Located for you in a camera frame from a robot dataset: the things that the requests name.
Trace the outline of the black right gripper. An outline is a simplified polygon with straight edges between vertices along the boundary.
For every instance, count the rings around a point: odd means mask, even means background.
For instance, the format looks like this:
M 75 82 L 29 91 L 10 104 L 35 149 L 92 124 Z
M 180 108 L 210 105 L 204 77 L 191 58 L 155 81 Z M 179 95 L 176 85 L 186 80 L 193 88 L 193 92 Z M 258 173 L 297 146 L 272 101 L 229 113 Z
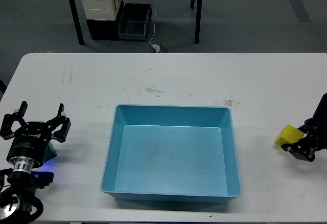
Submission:
M 313 117 L 306 119 L 298 129 L 305 134 L 304 138 L 281 148 L 298 160 L 312 162 L 316 151 L 326 149 L 326 97 L 321 98 Z

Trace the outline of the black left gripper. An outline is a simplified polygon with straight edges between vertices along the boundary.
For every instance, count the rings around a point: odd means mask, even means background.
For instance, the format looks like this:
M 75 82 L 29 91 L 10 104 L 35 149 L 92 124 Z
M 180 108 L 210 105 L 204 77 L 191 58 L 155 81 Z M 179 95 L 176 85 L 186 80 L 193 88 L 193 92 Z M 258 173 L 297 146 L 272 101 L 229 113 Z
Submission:
M 64 104 L 60 103 L 56 117 L 43 122 L 28 122 L 24 120 L 28 108 L 23 101 L 20 108 L 12 114 L 5 114 L 1 125 L 1 137 L 9 140 L 14 137 L 7 155 L 7 162 L 15 168 L 19 164 L 26 164 L 30 168 L 39 168 L 44 164 L 45 154 L 50 140 L 60 143 L 66 141 L 71 127 L 70 118 L 64 112 Z M 12 125 L 18 122 L 21 126 L 16 132 L 12 131 Z

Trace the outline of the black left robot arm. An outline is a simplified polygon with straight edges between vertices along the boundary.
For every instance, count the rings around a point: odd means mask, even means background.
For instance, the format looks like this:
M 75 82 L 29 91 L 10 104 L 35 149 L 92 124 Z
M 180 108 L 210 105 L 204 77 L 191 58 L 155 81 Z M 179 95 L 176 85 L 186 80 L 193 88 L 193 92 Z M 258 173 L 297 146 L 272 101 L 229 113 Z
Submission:
M 23 101 L 1 125 L 1 137 L 13 141 L 6 158 L 13 167 L 1 170 L 1 223 L 32 223 L 42 215 L 43 203 L 35 192 L 49 186 L 54 174 L 37 168 L 56 157 L 51 141 L 65 142 L 71 126 L 63 104 L 47 122 L 26 122 L 27 107 Z

